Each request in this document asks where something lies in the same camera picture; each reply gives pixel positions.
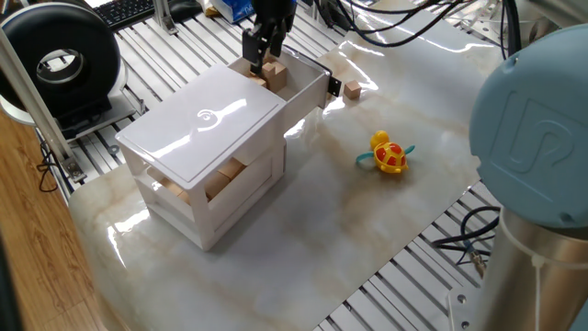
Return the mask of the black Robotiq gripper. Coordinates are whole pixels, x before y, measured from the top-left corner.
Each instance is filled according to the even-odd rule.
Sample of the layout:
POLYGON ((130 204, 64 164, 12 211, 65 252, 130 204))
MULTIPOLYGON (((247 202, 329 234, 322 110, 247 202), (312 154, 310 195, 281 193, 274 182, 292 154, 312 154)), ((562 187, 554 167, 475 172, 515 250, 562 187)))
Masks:
POLYGON ((281 55, 284 39, 291 32, 298 2, 296 0, 252 0, 256 14, 254 27, 243 31, 243 58, 250 71, 261 74, 266 53, 266 28, 274 25, 270 53, 281 55))

